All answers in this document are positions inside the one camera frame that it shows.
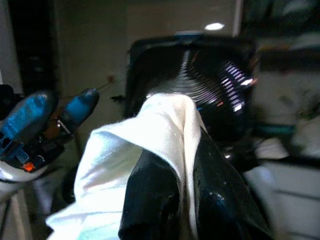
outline white cloth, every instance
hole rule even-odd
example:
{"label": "white cloth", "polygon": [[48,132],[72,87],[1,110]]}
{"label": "white cloth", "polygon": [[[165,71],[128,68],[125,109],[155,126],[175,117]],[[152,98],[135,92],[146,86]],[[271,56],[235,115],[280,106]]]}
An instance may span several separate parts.
{"label": "white cloth", "polygon": [[75,178],[76,202],[47,218],[50,240],[117,240],[129,175],[142,148],[166,160],[179,179],[181,239],[197,239],[193,190],[196,150],[204,128],[191,98],[153,95],[137,117],[94,130]]}

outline white towel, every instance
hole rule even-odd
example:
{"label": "white towel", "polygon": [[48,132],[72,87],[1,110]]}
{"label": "white towel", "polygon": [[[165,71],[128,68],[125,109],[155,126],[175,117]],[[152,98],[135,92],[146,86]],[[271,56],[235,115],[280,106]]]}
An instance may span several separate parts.
{"label": "white towel", "polygon": [[[142,148],[166,160],[179,179],[181,221],[197,239],[193,167],[205,129],[196,105],[181,94],[156,94],[137,117],[92,131],[75,178],[76,201],[47,218],[50,240],[118,240],[129,175]],[[185,229],[180,239],[188,239]]]}

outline orange light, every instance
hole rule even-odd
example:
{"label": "orange light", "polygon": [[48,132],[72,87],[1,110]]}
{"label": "orange light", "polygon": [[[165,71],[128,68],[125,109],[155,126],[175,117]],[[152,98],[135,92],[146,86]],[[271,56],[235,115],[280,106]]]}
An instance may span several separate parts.
{"label": "orange light", "polygon": [[31,172],[33,169],[35,169],[35,165],[32,162],[27,162],[23,165],[23,168],[27,170],[28,172]]}

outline ceiling light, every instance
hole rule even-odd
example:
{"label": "ceiling light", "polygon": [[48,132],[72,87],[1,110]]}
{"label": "ceiling light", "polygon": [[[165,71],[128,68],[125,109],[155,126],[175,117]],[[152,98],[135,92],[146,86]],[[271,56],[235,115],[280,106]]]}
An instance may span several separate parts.
{"label": "ceiling light", "polygon": [[207,26],[205,26],[205,30],[208,30],[208,31],[217,31],[217,30],[221,30],[224,28],[224,24],[222,23],[219,23],[219,22],[215,22],[215,23],[211,23],[211,24],[208,24]]}

